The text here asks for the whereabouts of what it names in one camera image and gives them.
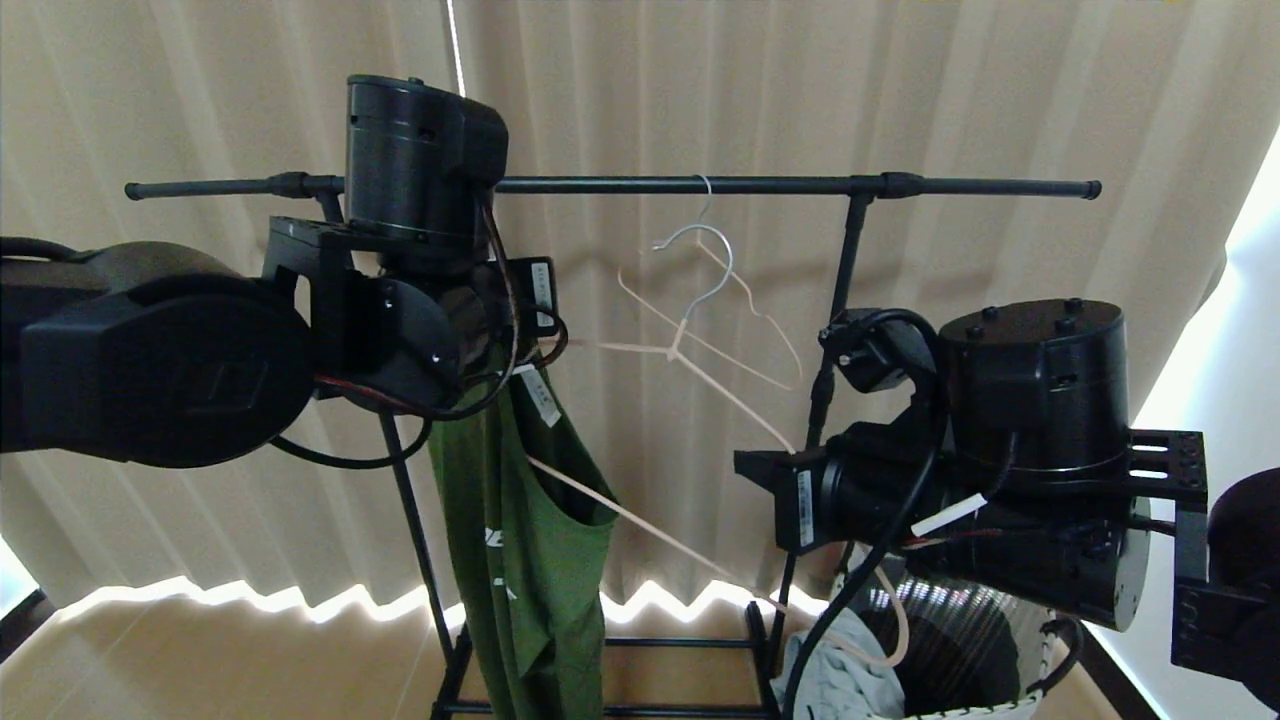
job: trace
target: beige curtain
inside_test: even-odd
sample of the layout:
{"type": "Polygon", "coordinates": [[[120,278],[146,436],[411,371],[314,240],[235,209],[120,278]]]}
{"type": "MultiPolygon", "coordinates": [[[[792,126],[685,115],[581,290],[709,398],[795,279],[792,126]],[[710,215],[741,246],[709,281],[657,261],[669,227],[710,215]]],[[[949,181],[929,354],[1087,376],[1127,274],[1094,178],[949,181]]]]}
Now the beige curtain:
{"type": "MultiPolygon", "coordinates": [[[[509,174],[849,174],[1103,182],[1092,202],[927,197],[876,202],[850,304],[937,324],[988,304],[1084,295],[1129,318],[1132,407],[1203,296],[1280,119],[1272,3],[456,3],[462,79],[511,128],[509,174]]],[[[128,179],[340,172],[343,78],[456,87],[439,3],[22,3],[3,14],[4,232],[87,247],[189,242],[251,273],[288,201],[131,204],[128,179]]],[[[588,340],[659,343],[616,268],[668,314],[714,281],[691,243],[639,254],[696,215],[694,197],[499,199],[515,254],[557,261],[563,314],[588,340]]],[[[804,437],[845,202],[718,197],[707,215],[758,306],[804,360],[795,392],[690,350],[804,437]]],[[[736,291],[692,329],[762,372],[791,360],[736,291]]],[[[762,585],[777,582],[769,498],[731,474],[774,441],[657,357],[571,348],[553,368],[568,416],[618,497],[762,585]]],[[[902,395],[837,391],[829,429],[887,419],[902,395]]],[[[379,452],[376,421],[326,404],[291,437],[379,452]]],[[[422,514],[447,566],[425,459],[422,514]]],[[[311,468],[273,448],[173,473],[46,452],[4,459],[5,539],[56,602],[186,574],[312,605],[364,583],[419,583],[387,473],[311,468]]],[[[684,600],[708,577],[625,524],[607,589],[654,579],[684,600]]],[[[447,588],[452,598],[452,589],[447,588]]]]}

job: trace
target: light blue cloth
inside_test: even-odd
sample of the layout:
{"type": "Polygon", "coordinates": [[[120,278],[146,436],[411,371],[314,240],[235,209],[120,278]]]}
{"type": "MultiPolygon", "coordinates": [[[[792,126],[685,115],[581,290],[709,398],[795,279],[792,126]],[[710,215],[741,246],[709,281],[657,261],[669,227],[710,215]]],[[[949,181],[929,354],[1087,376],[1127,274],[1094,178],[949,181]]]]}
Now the light blue cloth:
{"type": "MultiPolygon", "coordinates": [[[[782,656],[782,675],[773,680],[778,702],[786,692],[787,676],[808,630],[787,638],[782,656]]],[[[846,717],[902,717],[902,684],[892,667],[867,665],[828,638],[842,639],[870,657],[884,657],[879,641],[852,610],[841,611],[805,665],[796,692],[796,717],[836,720],[846,717]]]]}

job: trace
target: tiled floor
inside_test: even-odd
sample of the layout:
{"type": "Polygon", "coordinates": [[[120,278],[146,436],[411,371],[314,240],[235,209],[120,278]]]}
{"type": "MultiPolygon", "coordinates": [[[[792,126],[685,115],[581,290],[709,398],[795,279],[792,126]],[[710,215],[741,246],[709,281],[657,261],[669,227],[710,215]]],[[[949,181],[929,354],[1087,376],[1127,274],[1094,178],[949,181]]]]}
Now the tiled floor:
{"type": "MultiPolygon", "coordinates": [[[[630,635],[739,637],[724,603],[686,625],[650,607],[612,628],[630,635]]],[[[0,665],[0,717],[18,719],[397,719],[428,716],[443,670],[426,612],[376,621],[360,606],[325,623],[300,609],[201,605],[173,597],[109,602],[55,615],[0,665]]],[[[607,702],[746,703],[756,700],[744,651],[608,648],[607,702]]],[[[483,698],[472,670],[463,696],[483,698]]],[[[1112,720],[1083,670],[1037,720],[1112,720]]]]}

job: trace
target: green shirt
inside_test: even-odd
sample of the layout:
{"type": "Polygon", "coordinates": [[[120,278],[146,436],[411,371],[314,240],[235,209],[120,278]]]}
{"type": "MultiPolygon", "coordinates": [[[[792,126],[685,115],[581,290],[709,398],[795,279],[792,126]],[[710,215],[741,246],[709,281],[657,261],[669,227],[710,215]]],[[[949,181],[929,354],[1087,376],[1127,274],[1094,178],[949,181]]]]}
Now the green shirt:
{"type": "Polygon", "coordinates": [[[453,573],[499,717],[603,711],[599,584],[616,515],[525,457],[613,497],[568,419],[552,416],[562,413],[545,375],[530,372],[480,414],[431,430],[453,573]]]}

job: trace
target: laundry basket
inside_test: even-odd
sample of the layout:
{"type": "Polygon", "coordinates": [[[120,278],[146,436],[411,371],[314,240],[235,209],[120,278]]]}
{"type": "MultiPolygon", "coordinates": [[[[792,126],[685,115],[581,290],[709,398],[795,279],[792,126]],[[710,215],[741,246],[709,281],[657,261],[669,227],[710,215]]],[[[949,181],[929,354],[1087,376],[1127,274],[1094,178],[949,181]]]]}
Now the laundry basket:
{"type": "MultiPolygon", "coordinates": [[[[897,587],[911,632],[906,657],[895,669],[906,717],[1029,719],[1036,712],[1044,693],[1034,685],[1053,667],[1050,610],[975,583],[916,578],[896,557],[882,568],[897,587]]],[[[879,585],[863,587],[850,609],[882,647],[893,647],[897,621],[879,585]]]]}

